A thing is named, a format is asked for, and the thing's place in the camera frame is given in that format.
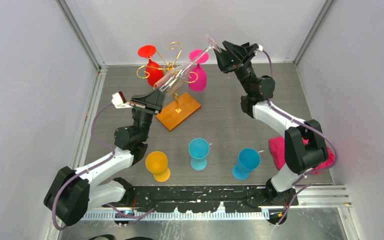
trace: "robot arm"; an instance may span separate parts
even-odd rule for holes
[[[146,95],[135,95],[127,102],[121,92],[114,94],[112,103],[116,108],[132,108],[133,125],[117,128],[114,133],[114,152],[76,169],[68,166],[58,171],[43,203],[53,210],[57,193],[75,175],[56,200],[55,214],[67,226],[77,223],[90,209],[107,203],[129,204],[135,195],[133,186],[121,177],[107,184],[99,185],[113,174],[126,169],[143,159],[148,145],[148,133],[152,118],[161,112],[165,99],[159,89]]]
[[[272,102],[275,81],[264,75],[257,77],[251,64],[256,51],[263,51],[258,44],[245,43],[235,45],[223,42],[225,49],[214,51],[218,68],[225,74],[234,72],[246,95],[241,96],[242,111],[251,118],[260,120],[285,139],[285,162],[280,171],[270,178],[264,189],[266,203],[277,205],[284,201],[286,195],[295,193],[292,187],[306,172],[311,171],[328,159],[324,139],[292,121],[304,123],[320,132],[322,128],[316,120],[304,121],[276,107]],[[303,138],[308,140],[304,145]]]

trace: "black mount bracket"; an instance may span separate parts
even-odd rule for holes
[[[277,192],[272,184],[272,179],[270,178],[265,183],[265,188],[262,194],[265,198],[265,202],[269,206],[282,206],[285,204],[285,200],[290,203],[295,193],[296,191],[294,188],[289,188],[283,192]]]
[[[126,206],[131,205],[135,199],[135,189],[133,186],[122,177],[116,177],[113,180],[121,184],[126,191],[118,203]]]
[[[320,123],[314,119],[305,124],[322,132]],[[328,148],[323,137],[303,126],[290,127],[285,131],[284,138],[286,164],[298,175],[328,159]],[[308,140],[308,143],[304,145],[303,139]]]
[[[68,166],[61,168],[55,176],[43,204],[52,211],[55,196],[61,187],[74,175],[76,171]],[[77,177],[62,192],[56,203],[56,215],[65,225],[72,226],[77,223],[88,210],[89,181]]]

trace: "orange wooden board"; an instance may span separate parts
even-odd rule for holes
[[[176,112],[176,101],[172,101],[169,105],[162,109],[160,114],[156,115],[156,118],[170,132],[201,108],[201,104],[187,92],[179,96],[178,101],[181,109],[179,113]]]

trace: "gray metal surface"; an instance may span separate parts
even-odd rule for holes
[[[110,66],[105,78],[99,108],[111,101],[111,95],[123,91],[126,99],[132,95],[145,94],[151,90],[147,81],[136,76],[137,66]],[[216,65],[204,65],[207,72],[207,88],[203,92],[192,92],[185,83],[180,94],[189,92],[202,108],[172,132],[154,117],[149,132],[147,154],[164,152],[168,157],[171,177],[163,183],[154,180],[145,167],[145,159],[124,169],[113,177],[123,177],[133,185],[242,185],[265,184],[277,173],[268,141],[279,135],[263,122],[250,118],[242,112],[240,97],[245,92],[233,73],[223,74]],[[258,75],[269,75],[268,64],[255,64]],[[292,63],[274,64],[276,89],[273,102],[294,116],[311,119],[303,90]],[[165,104],[173,101],[168,96]],[[113,107],[102,113],[95,125],[95,136],[114,143],[114,131],[133,123],[129,109]],[[208,165],[202,171],[192,169],[188,145],[194,138],[204,138],[210,143]],[[253,148],[260,152],[261,164],[246,180],[237,180],[232,167],[239,152]],[[93,162],[110,150],[90,141],[85,163]],[[328,172],[311,175],[300,183],[331,184]]]
[[[291,209],[277,228],[266,220],[144,221],[121,227],[113,221],[79,222],[61,232],[60,240],[88,240],[112,234],[117,240],[148,237],[153,240],[344,240],[336,208]]]

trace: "pink cloth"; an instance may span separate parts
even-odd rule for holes
[[[309,141],[303,139],[304,144],[307,144]],[[270,149],[271,155],[274,158],[274,165],[280,170],[285,165],[285,139],[281,136],[272,138],[268,140],[268,148]],[[327,161],[323,162],[314,169],[322,169],[332,165],[335,161],[335,155],[329,147],[327,147],[327,152],[329,154]]]

